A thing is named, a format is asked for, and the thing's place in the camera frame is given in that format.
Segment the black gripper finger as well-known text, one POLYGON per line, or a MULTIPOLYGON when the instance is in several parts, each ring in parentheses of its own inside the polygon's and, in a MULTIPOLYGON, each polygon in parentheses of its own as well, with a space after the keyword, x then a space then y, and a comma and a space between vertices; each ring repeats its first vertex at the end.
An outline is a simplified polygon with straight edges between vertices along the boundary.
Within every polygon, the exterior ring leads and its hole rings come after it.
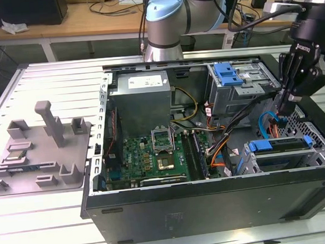
POLYGON ((279 111, 290 110, 289 95, 290 92, 287 90, 289 83, 289 53, 281 53, 279 55, 279 82, 281 84, 281 95, 278 104, 279 111))
POLYGON ((325 69, 316 67, 304 72, 301 70, 298 70, 294 76, 290 76, 285 83, 288 113, 292 113, 296 103, 301 102, 305 96, 309 97, 325 86, 325 69))

